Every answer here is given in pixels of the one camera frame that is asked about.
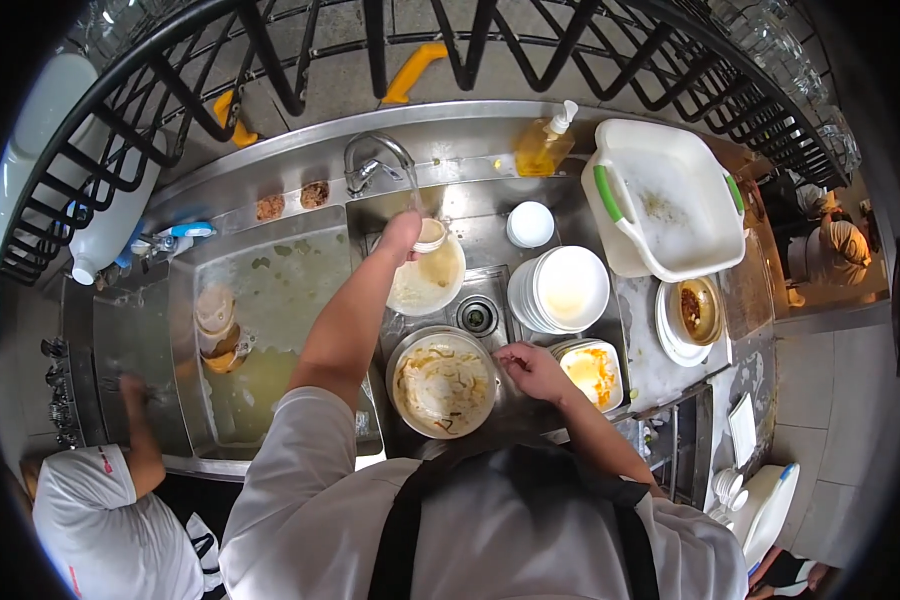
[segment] black wire rack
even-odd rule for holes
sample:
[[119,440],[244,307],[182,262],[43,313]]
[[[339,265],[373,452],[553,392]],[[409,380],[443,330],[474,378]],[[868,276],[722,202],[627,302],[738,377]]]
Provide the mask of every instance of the black wire rack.
[[[356,10],[353,3],[358,1],[365,38],[315,47],[321,10],[348,3]],[[24,285],[36,283],[73,233],[87,227],[96,212],[110,207],[117,190],[132,192],[140,186],[148,161],[162,168],[180,162],[194,124],[218,142],[227,142],[233,136],[248,82],[268,78],[283,109],[299,116],[306,108],[312,63],[364,51],[371,91],[380,99],[388,86],[387,49],[400,44],[443,41],[456,85],[464,91],[474,89],[489,42],[505,45],[536,92],[549,90],[572,62],[599,101],[612,100],[630,87],[649,112],[672,105],[685,123],[702,121],[714,134],[746,145],[773,165],[791,169],[808,182],[821,186],[847,182],[837,158],[824,146],[814,125],[775,82],[720,33],[701,0],[526,3],[544,19],[552,36],[515,32],[501,13],[498,0],[477,0],[469,30],[454,29],[444,2],[431,0],[438,29],[412,33],[387,33],[384,0],[312,0],[280,9],[276,9],[276,0],[201,0],[180,9],[155,28],[148,28],[144,38],[112,60],[50,138],[12,214],[11,227],[0,247],[0,273]],[[392,10],[395,5],[387,2],[387,6]],[[572,9],[569,20],[564,15],[565,25],[551,10],[556,6],[564,7],[564,12]],[[306,19],[300,46],[296,54],[281,57],[268,28],[293,17]],[[583,42],[585,34],[597,44]],[[245,44],[236,75],[209,85],[222,48],[236,43]],[[530,46],[552,48],[542,74],[525,51]],[[588,59],[593,57],[609,59],[617,67],[608,81],[601,82],[604,73],[591,68]],[[647,74],[651,76],[650,85],[644,78]],[[221,124],[206,105],[227,91],[233,96]],[[110,130],[104,159],[91,157],[68,141],[91,114]],[[176,126],[175,141],[168,150],[158,150],[156,131],[171,123]],[[117,137],[124,140],[120,147]],[[130,147],[145,160],[139,161],[132,177],[123,177],[120,174]],[[57,157],[89,173],[83,186],[73,187],[47,172]],[[108,191],[98,198],[102,183],[108,184]],[[63,208],[54,208],[34,198],[37,186],[47,186],[71,201]],[[25,210],[48,217],[49,225],[39,227],[24,220]]]

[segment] white bottle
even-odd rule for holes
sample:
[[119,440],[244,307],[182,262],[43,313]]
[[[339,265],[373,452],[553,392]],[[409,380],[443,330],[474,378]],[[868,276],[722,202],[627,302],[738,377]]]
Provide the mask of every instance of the white bottle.
[[[123,145],[123,138],[116,136],[112,148],[119,150]],[[160,152],[166,152],[167,141],[161,131],[157,131],[153,136],[153,146]],[[128,149],[120,169],[120,176],[125,180],[132,180],[137,173],[140,159],[140,150]],[[111,171],[114,169],[116,162],[110,166]],[[152,160],[146,162],[143,180],[136,190],[132,192],[117,190],[107,210],[95,212],[93,219],[84,229],[73,233],[70,240],[70,254],[73,256],[71,273],[74,281],[92,285],[97,279],[97,272],[108,267],[120,256],[154,192],[156,177],[159,174],[160,166],[156,162]],[[96,199],[101,202],[105,200],[109,190],[110,185],[101,181]]]

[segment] drain strainer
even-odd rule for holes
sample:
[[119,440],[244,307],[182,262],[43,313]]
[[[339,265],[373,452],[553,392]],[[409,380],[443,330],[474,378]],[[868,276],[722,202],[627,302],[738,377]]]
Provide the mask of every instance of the drain strainer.
[[462,329],[482,338],[497,327],[497,307],[485,295],[471,295],[456,309],[456,322]]

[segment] running water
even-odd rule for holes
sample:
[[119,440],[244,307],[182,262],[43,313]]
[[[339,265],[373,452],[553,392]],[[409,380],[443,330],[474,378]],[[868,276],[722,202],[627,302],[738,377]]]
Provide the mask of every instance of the running water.
[[420,198],[420,186],[417,185],[417,166],[410,165],[407,172],[407,181],[409,182],[409,199],[412,204],[407,206],[408,210],[415,210],[420,216],[428,216],[423,212],[423,198]]

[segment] faucet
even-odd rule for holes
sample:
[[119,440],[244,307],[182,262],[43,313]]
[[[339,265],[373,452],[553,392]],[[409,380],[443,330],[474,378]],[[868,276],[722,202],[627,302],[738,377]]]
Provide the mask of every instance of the faucet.
[[393,168],[375,158],[364,162],[360,167],[356,167],[353,164],[354,155],[357,152],[357,146],[363,140],[374,141],[385,149],[390,150],[396,157],[396,160],[400,162],[400,166],[404,171],[409,172],[414,168],[414,160],[411,158],[410,153],[396,139],[380,131],[357,133],[346,143],[346,148],[343,150],[343,176],[346,178],[346,192],[350,195],[350,198],[359,198],[364,195],[367,188],[370,187],[371,179],[373,179],[373,174],[377,169],[381,169],[384,173],[390,175],[395,182],[403,180],[403,177]]

